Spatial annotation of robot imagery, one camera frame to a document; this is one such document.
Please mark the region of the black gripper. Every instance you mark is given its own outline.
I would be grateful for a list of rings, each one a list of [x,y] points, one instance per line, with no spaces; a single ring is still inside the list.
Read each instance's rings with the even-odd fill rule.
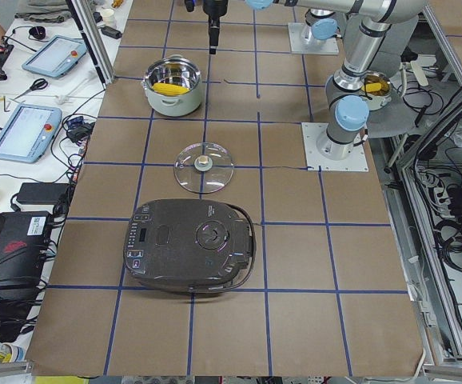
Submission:
[[[219,44],[220,18],[228,11],[228,0],[204,0],[203,11],[208,16],[209,53],[214,55]]]
[[[185,8],[187,11],[194,11],[195,1],[194,0],[184,0]]]

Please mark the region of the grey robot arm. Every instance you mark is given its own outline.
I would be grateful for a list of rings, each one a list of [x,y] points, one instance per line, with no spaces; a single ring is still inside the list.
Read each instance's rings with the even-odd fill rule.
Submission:
[[[354,140],[364,128],[369,108],[359,95],[364,77],[391,25],[416,17],[426,1],[281,1],[287,7],[359,14],[362,21],[339,70],[328,80],[325,92],[331,115],[326,131],[318,136],[317,149],[326,158],[340,161],[348,157]]]
[[[204,0],[202,9],[208,17],[209,44],[215,48],[218,46],[220,37],[220,18],[225,16],[228,10],[228,1]],[[334,38],[337,34],[337,21],[331,10],[310,8],[305,13],[305,25],[301,30],[301,40],[309,44],[313,41],[326,41]]]

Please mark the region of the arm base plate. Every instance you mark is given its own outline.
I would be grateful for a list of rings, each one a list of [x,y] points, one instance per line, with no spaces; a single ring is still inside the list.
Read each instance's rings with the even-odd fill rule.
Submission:
[[[302,138],[309,170],[368,172],[360,133],[352,143],[336,144],[327,135],[327,123],[303,122]]]
[[[309,26],[305,23],[288,24],[291,52],[294,54],[338,55],[335,38],[337,22],[332,19],[320,20]]]

